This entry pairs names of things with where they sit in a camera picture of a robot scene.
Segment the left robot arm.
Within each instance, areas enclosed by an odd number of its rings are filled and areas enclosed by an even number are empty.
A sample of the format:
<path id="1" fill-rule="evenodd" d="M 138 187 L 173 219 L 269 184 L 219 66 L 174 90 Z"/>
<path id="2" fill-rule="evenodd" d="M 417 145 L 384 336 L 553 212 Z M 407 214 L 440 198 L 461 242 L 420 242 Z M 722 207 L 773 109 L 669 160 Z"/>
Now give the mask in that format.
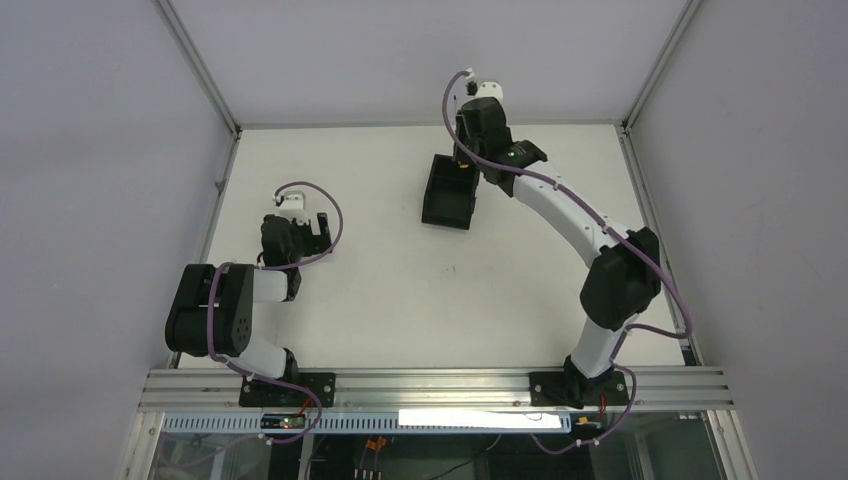
<path id="1" fill-rule="evenodd" d="M 329 251 L 326 213 L 312 222 L 269 214 L 260 227 L 260 264 L 189 264 L 184 270 L 166 320 L 169 350 L 218 359 L 248 376 L 299 384 L 294 353 L 253 334 L 257 303 L 285 303 L 299 293 L 299 264 Z"/>

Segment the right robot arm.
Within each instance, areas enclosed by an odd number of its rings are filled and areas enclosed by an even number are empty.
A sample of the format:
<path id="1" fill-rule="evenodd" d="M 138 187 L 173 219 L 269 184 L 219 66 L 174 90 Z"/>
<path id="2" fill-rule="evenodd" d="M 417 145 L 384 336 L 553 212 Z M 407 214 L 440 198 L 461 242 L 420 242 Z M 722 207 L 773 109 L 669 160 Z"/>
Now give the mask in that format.
<path id="1" fill-rule="evenodd" d="M 474 165 L 487 182 L 541 216 L 586 265 L 579 294 L 586 321 L 562 377 L 546 395 L 573 408 L 598 400 L 613 379 L 613 359 L 627 327 L 661 291 L 654 270 L 657 235 L 647 227 L 630 230 L 595 210 L 539 147 L 513 139 L 503 106 L 493 97 L 460 107 L 453 134 L 456 163 Z"/>

